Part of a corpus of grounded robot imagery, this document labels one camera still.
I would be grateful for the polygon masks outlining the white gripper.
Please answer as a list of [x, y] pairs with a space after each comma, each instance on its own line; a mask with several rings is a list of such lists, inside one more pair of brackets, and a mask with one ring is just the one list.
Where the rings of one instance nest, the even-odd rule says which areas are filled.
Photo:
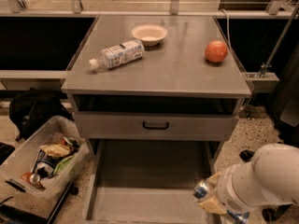
[[198, 205], [208, 213], [224, 215], [226, 208], [237, 214], [251, 212], [258, 206], [259, 188], [250, 165], [233, 165], [221, 172], [216, 194]]

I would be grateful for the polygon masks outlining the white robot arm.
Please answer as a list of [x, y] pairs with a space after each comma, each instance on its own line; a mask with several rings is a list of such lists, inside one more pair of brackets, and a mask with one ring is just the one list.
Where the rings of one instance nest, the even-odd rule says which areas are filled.
[[265, 205], [298, 205], [299, 148], [260, 147], [251, 161], [200, 180], [193, 195], [205, 211], [219, 215], [243, 214]]

